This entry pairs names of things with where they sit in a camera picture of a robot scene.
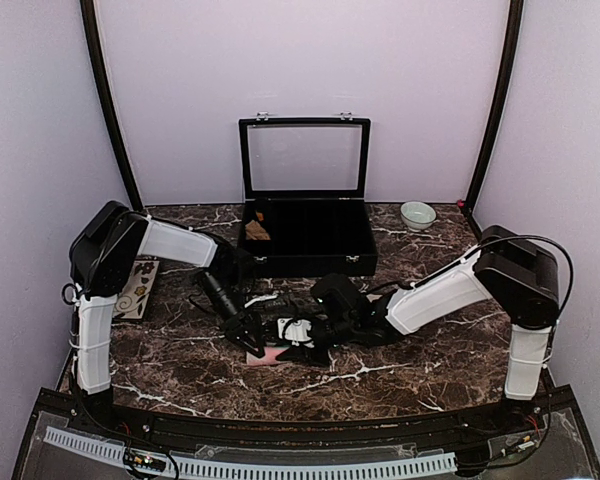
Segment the pink patterned sock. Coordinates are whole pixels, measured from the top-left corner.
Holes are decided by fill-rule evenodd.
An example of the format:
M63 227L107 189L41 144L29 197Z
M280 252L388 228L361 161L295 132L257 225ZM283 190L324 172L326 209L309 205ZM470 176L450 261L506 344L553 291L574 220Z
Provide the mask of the pink patterned sock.
M272 366L282 363L278 357L285 353L289 349L288 346L266 346L264 348L265 355L262 357L256 357L251 353L246 354L246 365L250 367L257 366Z

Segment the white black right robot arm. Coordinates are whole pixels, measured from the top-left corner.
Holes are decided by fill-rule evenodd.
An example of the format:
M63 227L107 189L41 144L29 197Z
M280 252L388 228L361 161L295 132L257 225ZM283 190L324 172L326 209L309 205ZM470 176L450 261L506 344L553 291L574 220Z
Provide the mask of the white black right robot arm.
M516 235L493 225L480 242L429 276L371 301L344 274L329 274L311 289L325 314L304 332L309 343L325 351L356 343L396 343L421 327L464 307L493 300L511 321L506 399L490 413L501 434L514 432L529 416L543 366L548 361L558 321L569 294L559 292L560 245L539 235Z

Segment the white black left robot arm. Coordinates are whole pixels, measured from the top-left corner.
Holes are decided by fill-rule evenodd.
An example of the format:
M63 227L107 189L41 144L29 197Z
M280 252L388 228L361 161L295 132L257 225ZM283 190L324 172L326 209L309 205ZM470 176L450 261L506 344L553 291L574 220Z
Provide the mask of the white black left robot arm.
M123 290L135 275L152 278L158 260L193 267L224 338L256 358L265 355L261 318L239 289L251 257L218 235L110 201L73 241L69 260L71 280L61 296L73 308L72 380L87 395L110 388L111 326L131 305Z

